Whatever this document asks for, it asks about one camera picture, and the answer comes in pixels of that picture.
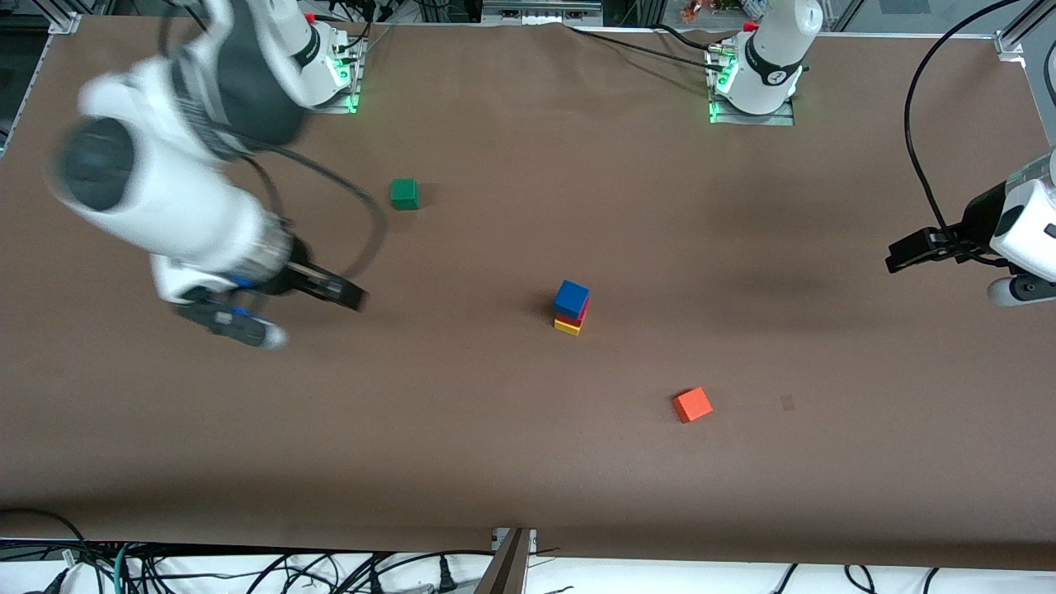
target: white floor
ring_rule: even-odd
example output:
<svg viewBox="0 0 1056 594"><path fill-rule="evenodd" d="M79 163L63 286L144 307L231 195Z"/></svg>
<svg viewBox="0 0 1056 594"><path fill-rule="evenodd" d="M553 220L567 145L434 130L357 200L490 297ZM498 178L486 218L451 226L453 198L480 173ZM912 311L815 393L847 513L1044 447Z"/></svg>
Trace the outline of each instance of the white floor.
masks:
<svg viewBox="0 0 1056 594"><path fill-rule="evenodd" d="M316 555L295 557L290 567L303 567ZM366 555L337 557L340 577L357 567ZM274 556L187 557L163 561L163 574L259 572ZM458 556L450 559L452 577L464 582L479 578L489 558ZM769 594L780 581L788 565L773 563L706 563L674 561L628 561L605 559L533 559L528 571L526 594L550 594L572 587L571 594ZM0 594L26 594L42 591L65 567L63 561L10 561L0 563ZM333 579L328 562L313 568L319 575ZM923 568L870 567L876 591L881 594L920 594ZM423 584L438 583L436 559L427 559L381 575L384 591L390 594L417 590ZM195 578L168 580L176 594L243 594L252 576L235 579ZM256 594L278 594L284 575L276 572L264 580ZM106 584L106 594L113 592ZM327 588L307 579L298 581L291 594L325 594ZM860 591L844 577L840 565L800 565L792 576L785 594L856 594ZM1053 594L1056 593L1056 572L1006 572L983 570L941 570L935 577L930 594ZM78 567L67 577L62 594L98 594L93 572Z"/></svg>

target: stacked cubes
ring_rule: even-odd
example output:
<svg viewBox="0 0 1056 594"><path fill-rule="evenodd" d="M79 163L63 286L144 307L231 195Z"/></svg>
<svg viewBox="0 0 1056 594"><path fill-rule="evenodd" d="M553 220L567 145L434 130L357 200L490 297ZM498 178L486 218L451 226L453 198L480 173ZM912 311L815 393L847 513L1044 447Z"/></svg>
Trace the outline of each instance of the stacked cubes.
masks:
<svg viewBox="0 0 1056 594"><path fill-rule="evenodd" d="M589 303L589 289L570 280L562 282L558 296L553 298L553 327L566 334L579 336Z"/></svg>

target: brown table surface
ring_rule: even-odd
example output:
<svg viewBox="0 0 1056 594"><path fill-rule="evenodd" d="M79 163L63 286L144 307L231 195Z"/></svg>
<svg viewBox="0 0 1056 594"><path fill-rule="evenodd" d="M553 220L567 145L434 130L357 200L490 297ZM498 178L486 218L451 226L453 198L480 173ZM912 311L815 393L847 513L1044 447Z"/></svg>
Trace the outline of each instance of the brown table surface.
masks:
<svg viewBox="0 0 1056 594"><path fill-rule="evenodd" d="M367 312L272 300L275 353L171 314L147 255L45 184L76 90L155 25L57 38L0 165L3 503L107 540L420 550L518 524L563 555L1056 567L1056 309L994 307L982 266L884 267L932 224L901 122L931 40L819 38L796 126L761 128L710 125L693 68L560 25L399 26L361 112L297 149L381 199L413 177L425 207L391 214ZM1046 146L989 41L950 42L916 114L954 220ZM344 266L361 208L261 161ZM548 323L565 278L591 290L579 338ZM716 411L682 425L698 385Z"/></svg>

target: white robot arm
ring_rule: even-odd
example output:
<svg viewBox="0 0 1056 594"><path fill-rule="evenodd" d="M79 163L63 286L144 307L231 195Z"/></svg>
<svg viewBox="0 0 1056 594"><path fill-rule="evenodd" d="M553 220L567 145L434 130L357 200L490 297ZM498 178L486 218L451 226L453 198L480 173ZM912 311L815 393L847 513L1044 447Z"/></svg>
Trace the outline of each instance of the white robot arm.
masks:
<svg viewBox="0 0 1056 594"><path fill-rule="evenodd" d="M734 61L716 90L744 113L777 111L795 92L803 58L824 20L817 0L771 0L757 30L723 41L734 48Z"/></svg>
<svg viewBox="0 0 1056 594"><path fill-rule="evenodd" d="M1056 299L1056 149L1026 164L1007 180L973 199L949 234L923 228L892 243L891 274L913 264L996 255L1012 276L995 280L986 292L998 305Z"/></svg>
<svg viewBox="0 0 1056 594"><path fill-rule="evenodd" d="M307 108L350 85L347 34L309 22L296 0L207 0L208 32L120 74L84 86L86 116L57 159L59 199L92 224L151 255L155 286L184 317L277 349L285 333L214 296L303 291L359 309L365 293L310 262L307 246L222 172L282 146Z"/></svg>

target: orange cube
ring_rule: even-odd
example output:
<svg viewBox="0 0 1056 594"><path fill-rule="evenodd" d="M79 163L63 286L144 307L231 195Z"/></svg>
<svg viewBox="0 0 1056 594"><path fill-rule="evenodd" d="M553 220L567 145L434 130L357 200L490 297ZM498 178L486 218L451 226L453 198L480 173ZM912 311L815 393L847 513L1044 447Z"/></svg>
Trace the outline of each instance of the orange cube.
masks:
<svg viewBox="0 0 1056 594"><path fill-rule="evenodd" d="M697 419L715 410L704 389L696 387L684 394L675 397L675 412L682 423L693 423Z"/></svg>

